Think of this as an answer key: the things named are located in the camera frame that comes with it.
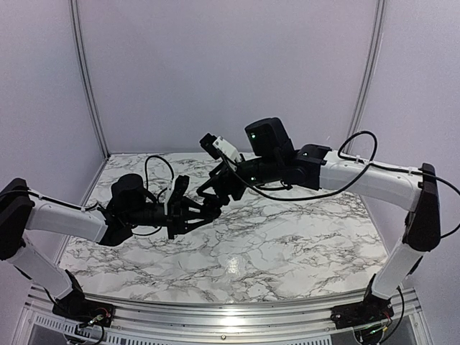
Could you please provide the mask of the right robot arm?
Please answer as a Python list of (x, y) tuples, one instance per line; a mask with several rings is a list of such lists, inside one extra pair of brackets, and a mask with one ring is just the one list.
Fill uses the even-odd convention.
[(289, 187), (325, 189), (325, 197), (349, 191), (408, 212), (404, 234), (383, 268), (369, 282), (364, 300), (356, 306), (356, 316), (361, 321), (373, 321), (423, 255), (441, 241), (434, 167), (383, 165), (317, 144), (295, 149), (277, 117), (256, 121), (246, 126), (245, 133), (256, 156), (251, 160), (245, 160), (222, 137), (207, 134), (200, 141), (213, 159), (222, 162), (210, 172), (197, 194), (218, 207), (240, 200), (247, 188), (258, 191), (266, 183), (282, 182)]

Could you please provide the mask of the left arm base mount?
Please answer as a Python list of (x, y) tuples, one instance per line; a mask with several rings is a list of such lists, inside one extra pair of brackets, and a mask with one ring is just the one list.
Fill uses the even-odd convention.
[(62, 298), (55, 298), (52, 312), (55, 315), (86, 323), (97, 316), (102, 316), (97, 324), (109, 327), (114, 316), (114, 305), (87, 299), (75, 276), (68, 270), (65, 270), (65, 273), (70, 278), (71, 289)]

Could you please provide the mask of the black round charging case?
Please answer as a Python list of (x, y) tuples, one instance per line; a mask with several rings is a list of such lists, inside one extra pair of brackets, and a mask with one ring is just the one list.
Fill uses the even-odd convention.
[(212, 207), (204, 205), (206, 212), (203, 215), (207, 219), (217, 219), (221, 215), (222, 207)]

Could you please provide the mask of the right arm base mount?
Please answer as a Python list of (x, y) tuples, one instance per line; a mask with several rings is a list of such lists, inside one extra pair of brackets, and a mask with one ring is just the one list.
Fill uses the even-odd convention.
[(374, 279), (375, 275), (369, 281), (362, 301), (337, 305), (331, 309), (331, 320), (337, 329), (388, 320), (394, 316), (391, 299), (385, 300), (374, 294), (372, 289)]

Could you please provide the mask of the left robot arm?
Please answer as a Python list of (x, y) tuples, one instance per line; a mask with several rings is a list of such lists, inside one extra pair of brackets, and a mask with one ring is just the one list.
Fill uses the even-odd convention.
[(83, 320), (95, 309), (76, 278), (40, 253), (27, 238), (28, 230), (48, 231), (116, 247), (132, 237), (138, 226), (165, 227), (173, 239), (217, 219), (221, 207), (214, 199), (203, 203), (185, 197), (189, 177), (172, 182), (163, 202), (149, 192), (141, 175), (130, 173), (111, 186), (107, 206), (84, 208), (54, 200), (29, 189), (15, 178), (1, 192), (1, 260), (54, 297), (58, 311)]

